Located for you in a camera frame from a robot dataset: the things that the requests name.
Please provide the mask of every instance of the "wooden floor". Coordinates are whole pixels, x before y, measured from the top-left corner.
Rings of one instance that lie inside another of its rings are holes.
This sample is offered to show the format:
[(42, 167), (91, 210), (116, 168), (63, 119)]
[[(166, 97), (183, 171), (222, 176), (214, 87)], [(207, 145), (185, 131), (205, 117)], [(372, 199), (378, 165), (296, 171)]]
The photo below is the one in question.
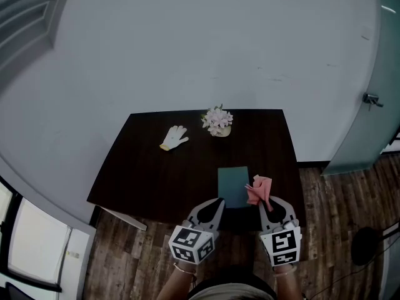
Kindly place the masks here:
[[(300, 169), (307, 228), (302, 229), (302, 290), (311, 299), (333, 281), (363, 267), (352, 264), (351, 241), (358, 229), (382, 230), (400, 217), (400, 155), (382, 156), (369, 171), (321, 177), (321, 170)], [(137, 230), (103, 211), (89, 261), (85, 299), (155, 299), (173, 270), (168, 248), (174, 226), (145, 221)], [(276, 288), (256, 232), (221, 232), (217, 250), (198, 268), (198, 281), (231, 264), (251, 266)], [(383, 257), (313, 299), (377, 299)]]

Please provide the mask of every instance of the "black and white marker cube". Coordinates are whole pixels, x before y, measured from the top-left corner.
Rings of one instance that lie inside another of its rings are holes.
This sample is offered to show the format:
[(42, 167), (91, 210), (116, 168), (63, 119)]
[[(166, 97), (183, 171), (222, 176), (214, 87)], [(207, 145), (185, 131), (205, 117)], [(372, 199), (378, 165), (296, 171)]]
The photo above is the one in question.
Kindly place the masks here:
[(264, 244), (272, 266), (299, 261), (301, 238), (300, 227), (260, 234), (261, 242)]
[(168, 242), (172, 256), (187, 263), (199, 264), (215, 249), (214, 234), (176, 226)]

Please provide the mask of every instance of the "door handle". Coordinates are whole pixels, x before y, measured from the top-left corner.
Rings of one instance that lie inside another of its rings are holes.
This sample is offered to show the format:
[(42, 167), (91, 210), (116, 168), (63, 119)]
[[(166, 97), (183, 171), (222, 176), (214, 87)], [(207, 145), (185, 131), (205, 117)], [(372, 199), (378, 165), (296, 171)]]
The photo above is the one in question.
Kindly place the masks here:
[(362, 95), (362, 101), (364, 103), (369, 104), (369, 110), (371, 110), (371, 106), (374, 104), (377, 107), (383, 107), (383, 103), (379, 103), (379, 96), (375, 94), (364, 93)]

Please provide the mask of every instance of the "black cable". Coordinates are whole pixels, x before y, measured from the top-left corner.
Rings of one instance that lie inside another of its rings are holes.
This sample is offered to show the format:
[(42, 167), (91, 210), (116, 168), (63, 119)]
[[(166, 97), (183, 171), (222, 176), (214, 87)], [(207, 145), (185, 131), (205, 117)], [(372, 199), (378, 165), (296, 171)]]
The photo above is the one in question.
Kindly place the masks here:
[(313, 298), (315, 298), (318, 294), (323, 293), (325, 290), (328, 290), (331, 286), (333, 286), (335, 283), (338, 283), (340, 280), (343, 280), (344, 278), (347, 278), (347, 277), (349, 277), (349, 276), (352, 276), (353, 274), (360, 273), (361, 271), (365, 270), (371, 263), (373, 263), (373, 262), (375, 261), (375, 259), (376, 259), (377, 257), (379, 257), (381, 254), (385, 253), (386, 250), (388, 250), (399, 238), (400, 238), (400, 236), (398, 236), (398, 237), (396, 238), (396, 240), (394, 240), (394, 241), (391, 243), (391, 245), (388, 246), (384, 251), (382, 251), (381, 253), (379, 253), (379, 254), (377, 254), (376, 256), (374, 256), (374, 257), (365, 265), (365, 267), (363, 267), (363, 268), (360, 269), (359, 271), (354, 271), (354, 272), (352, 272), (352, 273), (349, 273), (349, 274), (345, 275), (344, 277), (341, 277), (340, 279), (338, 279), (338, 280), (332, 282), (328, 287), (326, 287), (325, 289), (323, 289), (323, 290), (319, 291), (318, 293), (316, 293), (315, 295), (313, 295), (313, 296), (310, 298), (310, 300), (312, 300)]

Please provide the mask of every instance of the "bracelet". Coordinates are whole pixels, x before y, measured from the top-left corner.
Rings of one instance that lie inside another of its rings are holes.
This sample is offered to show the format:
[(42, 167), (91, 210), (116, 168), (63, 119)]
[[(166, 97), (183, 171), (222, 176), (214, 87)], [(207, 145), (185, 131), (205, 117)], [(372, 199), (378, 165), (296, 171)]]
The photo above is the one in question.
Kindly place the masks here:
[(183, 272), (183, 273), (187, 273), (187, 274), (190, 274), (191, 276), (194, 276), (194, 274), (196, 273), (196, 270), (194, 270), (194, 271), (186, 271), (186, 270), (184, 270), (184, 269), (181, 269), (179, 266), (178, 266), (178, 264), (176, 263), (176, 262), (174, 262), (174, 267), (176, 268), (176, 269), (178, 269), (179, 271), (181, 271), (181, 272)]
[(278, 277), (287, 276), (288, 274), (293, 273), (294, 271), (296, 271), (297, 268), (298, 268), (297, 266), (293, 266), (290, 270), (287, 270), (286, 272), (274, 274), (274, 277), (278, 278)]

